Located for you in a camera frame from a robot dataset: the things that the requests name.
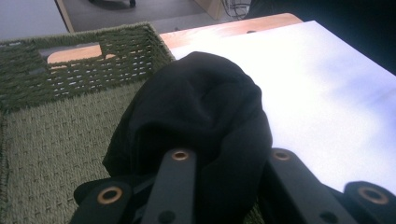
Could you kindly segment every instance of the brass grommet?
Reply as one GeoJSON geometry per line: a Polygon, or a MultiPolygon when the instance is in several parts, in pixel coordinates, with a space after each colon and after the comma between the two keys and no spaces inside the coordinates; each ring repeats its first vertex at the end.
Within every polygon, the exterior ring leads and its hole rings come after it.
{"type": "Polygon", "coordinates": [[[183,151],[183,150],[176,151],[176,152],[172,155],[172,158],[173,158],[175,161],[184,161],[184,160],[186,160],[188,157],[189,157],[189,153],[187,153],[187,152],[185,152],[185,151],[183,151]]]}
{"type": "Polygon", "coordinates": [[[101,204],[109,204],[109,203],[114,203],[116,202],[122,195],[122,189],[119,187],[108,187],[106,189],[103,189],[100,191],[98,195],[98,202],[101,204]],[[110,197],[107,197],[106,194],[114,192],[114,195],[111,195],[110,197]]]}
{"type": "Polygon", "coordinates": [[[274,158],[280,161],[288,161],[290,160],[290,155],[287,152],[275,151],[274,158]]]}
{"type": "Polygon", "coordinates": [[[387,204],[389,202],[387,195],[371,187],[360,187],[358,193],[362,198],[372,203],[387,204]]]}

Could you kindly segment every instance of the woven basket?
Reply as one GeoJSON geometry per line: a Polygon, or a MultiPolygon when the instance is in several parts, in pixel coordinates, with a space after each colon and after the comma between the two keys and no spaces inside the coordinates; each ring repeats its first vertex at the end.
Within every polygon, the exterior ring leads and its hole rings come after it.
{"type": "Polygon", "coordinates": [[[134,94],[173,60],[145,22],[0,42],[0,223],[68,223],[74,189],[107,177],[101,162],[134,94]],[[91,43],[102,55],[46,63],[91,43]]]}

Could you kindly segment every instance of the black beanie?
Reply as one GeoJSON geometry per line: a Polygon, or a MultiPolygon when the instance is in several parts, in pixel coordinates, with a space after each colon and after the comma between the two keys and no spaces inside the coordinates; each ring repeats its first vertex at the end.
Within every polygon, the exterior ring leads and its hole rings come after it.
{"type": "Polygon", "coordinates": [[[147,175],[167,150],[194,150],[197,223],[240,223],[256,201],[271,146],[260,88],[235,63],[194,52],[143,85],[103,165],[111,176],[147,175]]]}

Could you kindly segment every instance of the gray floor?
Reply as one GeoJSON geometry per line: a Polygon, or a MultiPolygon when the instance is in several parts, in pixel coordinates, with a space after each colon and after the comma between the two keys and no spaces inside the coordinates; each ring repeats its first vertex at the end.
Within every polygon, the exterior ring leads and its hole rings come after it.
{"type": "Polygon", "coordinates": [[[235,21],[224,11],[219,20],[213,20],[194,0],[136,0],[134,8],[128,0],[64,0],[64,4],[75,31],[149,21],[162,34],[235,21]]]}

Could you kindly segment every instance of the white table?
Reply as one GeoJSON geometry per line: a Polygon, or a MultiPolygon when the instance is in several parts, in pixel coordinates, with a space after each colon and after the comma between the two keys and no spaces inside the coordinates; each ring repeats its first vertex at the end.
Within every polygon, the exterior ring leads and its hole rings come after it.
{"type": "Polygon", "coordinates": [[[262,88],[274,147],[292,150],[324,184],[364,180],[396,194],[396,77],[311,21],[202,45],[262,88]]]}

